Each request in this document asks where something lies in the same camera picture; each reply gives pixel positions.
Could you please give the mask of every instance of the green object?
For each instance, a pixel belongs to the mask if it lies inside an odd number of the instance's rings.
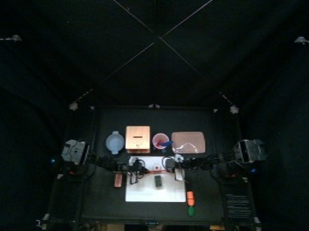
[[[188,206],[188,216],[192,217],[195,215],[195,208],[194,206]]]

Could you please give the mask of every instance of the white paper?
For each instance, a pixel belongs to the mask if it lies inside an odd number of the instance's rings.
[[[144,167],[149,171],[163,170],[163,156],[132,156],[129,164],[135,160],[144,161]],[[155,187],[155,175],[160,175],[162,187]],[[186,202],[184,180],[176,181],[175,174],[168,172],[144,174],[136,184],[129,184],[127,177],[125,201],[128,202]]]

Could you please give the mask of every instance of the red object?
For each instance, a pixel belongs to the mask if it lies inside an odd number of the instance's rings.
[[[188,203],[188,206],[194,206],[194,194],[192,194],[192,191],[187,191],[187,203]]]
[[[116,188],[120,188],[120,184],[121,184],[121,174],[117,173],[117,174],[115,175],[115,184],[113,184],[113,186],[115,186]]]

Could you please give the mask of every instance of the orange box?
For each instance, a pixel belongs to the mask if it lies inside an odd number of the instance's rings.
[[[127,126],[125,149],[128,153],[149,153],[149,126]]]

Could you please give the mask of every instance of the black enclosure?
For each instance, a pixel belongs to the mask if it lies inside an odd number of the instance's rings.
[[[42,218],[76,114],[155,104],[239,109],[240,137],[269,155],[256,216],[307,230],[307,15],[306,0],[0,1],[0,229]]]

